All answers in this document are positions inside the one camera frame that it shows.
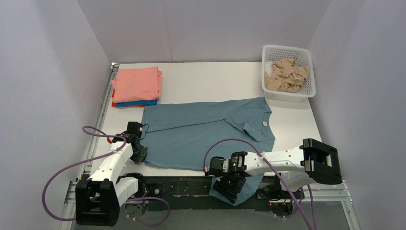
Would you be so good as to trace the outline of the grey-blue t shirt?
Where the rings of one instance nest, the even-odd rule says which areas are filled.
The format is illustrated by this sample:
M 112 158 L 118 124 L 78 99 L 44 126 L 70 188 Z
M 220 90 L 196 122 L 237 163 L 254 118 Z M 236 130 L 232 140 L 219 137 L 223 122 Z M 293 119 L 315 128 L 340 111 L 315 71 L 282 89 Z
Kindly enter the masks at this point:
M 271 109 L 263 97 L 224 102 L 158 104 L 144 109 L 148 125 L 141 144 L 145 163 L 159 168 L 202 171 L 211 157 L 239 151 L 272 151 Z

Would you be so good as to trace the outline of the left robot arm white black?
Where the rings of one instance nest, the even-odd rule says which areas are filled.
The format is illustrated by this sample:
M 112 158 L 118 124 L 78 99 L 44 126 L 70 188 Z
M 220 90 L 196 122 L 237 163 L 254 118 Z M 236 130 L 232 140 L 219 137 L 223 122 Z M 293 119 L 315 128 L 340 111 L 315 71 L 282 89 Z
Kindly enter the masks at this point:
M 97 170 L 75 187 L 76 222 L 79 225 L 109 226 L 117 223 L 121 206 L 130 198 L 143 197 L 145 180 L 140 173 L 121 175 L 128 161 L 142 163 L 147 147 L 140 144 L 143 124 L 128 122 L 127 129 L 110 142 L 112 154 Z

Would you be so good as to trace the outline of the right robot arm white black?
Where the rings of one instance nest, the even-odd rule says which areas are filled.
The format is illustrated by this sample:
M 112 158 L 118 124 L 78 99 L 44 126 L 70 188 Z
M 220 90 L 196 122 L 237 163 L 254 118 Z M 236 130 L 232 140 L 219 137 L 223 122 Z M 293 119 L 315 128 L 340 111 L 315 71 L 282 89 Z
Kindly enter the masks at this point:
M 315 139 L 303 139 L 302 145 L 284 151 L 253 150 L 234 152 L 230 158 L 212 157 L 203 166 L 205 175 L 216 179 L 212 188 L 231 204 L 237 202 L 247 177 L 268 172 L 277 177 L 277 188 L 289 194 L 308 184 L 342 183 L 337 149 Z

